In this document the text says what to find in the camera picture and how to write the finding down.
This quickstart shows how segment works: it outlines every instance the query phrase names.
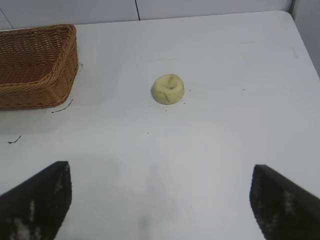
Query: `black mark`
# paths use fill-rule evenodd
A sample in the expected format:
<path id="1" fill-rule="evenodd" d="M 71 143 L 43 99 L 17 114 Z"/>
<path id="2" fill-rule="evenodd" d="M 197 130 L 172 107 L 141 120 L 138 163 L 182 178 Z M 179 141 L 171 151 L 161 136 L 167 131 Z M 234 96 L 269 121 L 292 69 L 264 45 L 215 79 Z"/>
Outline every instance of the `black mark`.
<path id="1" fill-rule="evenodd" d="M 62 109 L 57 110 L 57 111 L 52 111 L 51 113 L 54 114 L 54 113 L 57 113 L 57 112 L 61 112 L 61 111 L 63 111 L 63 110 L 66 110 L 66 109 L 71 105 L 72 102 L 73 102 L 73 99 L 71 100 L 71 102 L 70 102 L 65 108 L 62 108 Z"/>
<path id="2" fill-rule="evenodd" d="M 8 141 L 8 144 L 15 144 L 16 142 L 18 142 L 19 141 L 19 139 L 22 137 L 22 135 L 20 135 L 18 138 L 17 138 L 17 140 L 15 140 L 15 141 Z"/>
<path id="3" fill-rule="evenodd" d="M 82 67 L 83 67 L 84 65 L 81 64 L 81 63 L 78 63 L 78 65 L 79 65 L 79 73 L 81 73 Z"/>

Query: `wall seam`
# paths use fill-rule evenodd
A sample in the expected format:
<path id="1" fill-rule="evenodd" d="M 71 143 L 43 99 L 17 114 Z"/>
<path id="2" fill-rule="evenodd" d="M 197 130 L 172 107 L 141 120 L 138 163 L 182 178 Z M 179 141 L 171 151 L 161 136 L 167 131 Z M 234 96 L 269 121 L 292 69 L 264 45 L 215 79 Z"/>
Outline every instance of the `wall seam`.
<path id="1" fill-rule="evenodd" d="M 7 18 L 7 16 L 5 15 L 4 11 L 2 11 L 1 7 L 0 7 L 0 12 L 2 13 L 2 15 L 4 16 L 5 20 L 9 23 L 10 27 L 12 29 L 14 29 L 14 27 L 12 26 L 11 22 L 9 21 L 9 19 Z"/>

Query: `white tabletop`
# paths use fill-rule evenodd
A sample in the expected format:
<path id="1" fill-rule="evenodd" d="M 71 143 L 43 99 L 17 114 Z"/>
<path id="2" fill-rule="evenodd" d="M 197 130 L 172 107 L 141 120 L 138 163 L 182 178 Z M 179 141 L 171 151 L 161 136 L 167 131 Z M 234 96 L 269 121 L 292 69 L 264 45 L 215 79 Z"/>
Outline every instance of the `white tabletop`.
<path id="1" fill-rule="evenodd" d="M 71 165 L 57 240 L 262 240 L 255 164 L 320 197 L 320 81 L 288 13 L 88 24 L 77 35 L 83 67 L 68 100 L 0 112 L 0 194 Z M 161 105 L 150 89 L 168 73 L 186 91 Z"/>

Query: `wicker basket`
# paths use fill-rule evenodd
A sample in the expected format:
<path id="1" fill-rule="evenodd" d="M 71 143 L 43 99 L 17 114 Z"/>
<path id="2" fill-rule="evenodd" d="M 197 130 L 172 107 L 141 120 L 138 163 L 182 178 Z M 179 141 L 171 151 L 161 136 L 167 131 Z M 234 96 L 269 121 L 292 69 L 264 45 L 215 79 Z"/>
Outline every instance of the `wicker basket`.
<path id="1" fill-rule="evenodd" d="M 0 110 L 62 104 L 77 71 L 75 26 L 0 32 Z"/>

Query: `white wall panel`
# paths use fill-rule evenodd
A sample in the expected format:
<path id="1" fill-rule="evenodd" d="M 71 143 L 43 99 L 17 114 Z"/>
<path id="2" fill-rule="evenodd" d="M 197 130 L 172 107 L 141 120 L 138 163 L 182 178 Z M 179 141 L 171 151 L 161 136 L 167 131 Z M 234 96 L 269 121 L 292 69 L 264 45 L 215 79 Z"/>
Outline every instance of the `white wall panel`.
<path id="1" fill-rule="evenodd" d="M 292 0 L 137 0 L 141 19 L 288 11 Z"/>
<path id="2" fill-rule="evenodd" d="M 14 28 L 138 20 L 134 0 L 1 0 Z"/>
<path id="3" fill-rule="evenodd" d="M 296 0 L 293 8 L 295 24 L 320 75 L 320 0 Z"/>

